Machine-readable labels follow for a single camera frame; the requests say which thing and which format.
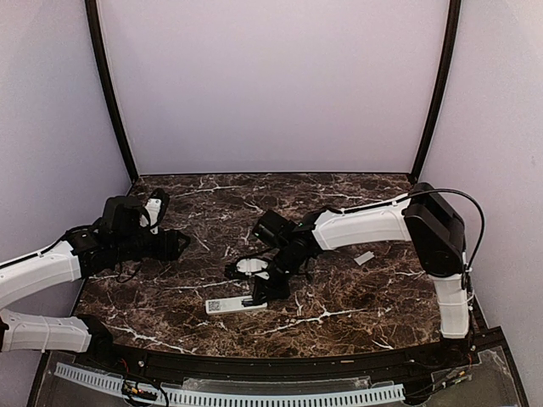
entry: cable tray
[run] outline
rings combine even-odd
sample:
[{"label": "cable tray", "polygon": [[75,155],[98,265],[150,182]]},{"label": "cable tray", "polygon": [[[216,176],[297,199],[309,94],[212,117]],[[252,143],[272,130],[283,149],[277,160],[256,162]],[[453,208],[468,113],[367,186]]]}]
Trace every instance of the cable tray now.
[{"label": "cable tray", "polygon": [[[57,364],[54,375],[101,393],[123,397],[120,392],[123,378],[120,375],[90,371],[64,363]],[[164,396],[154,387],[147,383],[139,383],[138,386],[142,390],[158,394],[154,405],[165,405]],[[285,396],[202,393],[167,385],[162,388],[168,394],[172,407],[364,407],[405,399],[402,384],[342,393]]]}]

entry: lavender wall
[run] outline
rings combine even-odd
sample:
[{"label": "lavender wall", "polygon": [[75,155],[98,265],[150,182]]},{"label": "lavender wall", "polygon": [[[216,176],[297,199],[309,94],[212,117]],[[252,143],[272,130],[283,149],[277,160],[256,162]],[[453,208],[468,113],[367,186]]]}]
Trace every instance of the lavender wall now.
[{"label": "lavender wall", "polygon": [[[129,187],[88,35],[73,0],[0,2],[0,261],[92,222]],[[66,284],[10,309],[67,315]],[[0,354],[0,406],[26,405],[38,352]]]},{"label": "lavender wall", "polygon": [[[488,231],[473,273],[502,325],[531,405],[543,400],[543,3],[463,2],[423,180],[480,200]],[[479,227],[468,205],[471,243]]]},{"label": "lavender wall", "polygon": [[447,0],[101,0],[143,174],[408,172]]}]

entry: qr code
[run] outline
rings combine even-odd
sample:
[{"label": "qr code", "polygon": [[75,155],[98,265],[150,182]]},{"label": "qr code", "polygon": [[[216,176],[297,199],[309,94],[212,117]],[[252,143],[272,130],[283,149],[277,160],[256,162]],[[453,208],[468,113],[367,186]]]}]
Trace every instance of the qr code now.
[{"label": "qr code", "polygon": [[221,310],[221,301],[209,301],[207,304],[210,311]]}]

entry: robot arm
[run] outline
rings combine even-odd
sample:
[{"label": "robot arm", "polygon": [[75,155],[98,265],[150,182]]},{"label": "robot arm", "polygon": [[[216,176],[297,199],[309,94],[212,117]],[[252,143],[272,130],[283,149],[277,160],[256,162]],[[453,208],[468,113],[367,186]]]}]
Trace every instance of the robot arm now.
[{"label": "robot arm", "polygon": [[251,308],[290,294],[288,280],[310,258],[325,250],[380,241],[412,241],[422,268],[434,282],[441,313],[441,334],[463,339],[469,331],[466,288],[464,224],[460,215],[425,183],[409,194],[389,201],[351,209],[325,208],[294,224],[268,211],[253,234],[270,248],[278,248],[261,270],[241,260],[227,276],[255,274],[251,299],[241,306]]},{"label": "robot arm", "polygon": [[190,238],[159,227],[169,203],[157,189],[145,207],[133,197],[109,198],[104,214],[91,226],[67,231],[37,252],[0,264],[0,350],[63,349],[85,352],[110,334],[95,318],[49,318],[4,309],[7,305],[61,282],[73,282],[143,258],[176,260]]}]

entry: brown marble surface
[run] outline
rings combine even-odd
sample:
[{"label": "brown marble surface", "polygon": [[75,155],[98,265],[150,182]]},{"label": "brown marble surface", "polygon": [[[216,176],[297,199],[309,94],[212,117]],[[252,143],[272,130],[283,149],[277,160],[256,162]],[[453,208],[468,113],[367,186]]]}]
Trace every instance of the brown marble surface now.
[{"label": "brown marble surface", "polygon": [[[405,176],[261,174],[145,176],[132,194],[171,195],[164,228],[193,238],[176,263],[145,260],[119,284],[106,270],[87,282],[76,313],[98,316],[117,343],[168,352],[231,357],[313,357],[404,348],[439,338],[432,282],[410,243],[373,243],[322,254],[315,277],[291,279],[292,295],[266,311],[208,316],[204,301],[250,293],[224,266],[264,246],[249,232],[266,209],[291,220],[329,204],[347,208],[392,198]],[[375,259],[353,258],[371,250]],[[133,270],[135,265],[126,265]]]}]

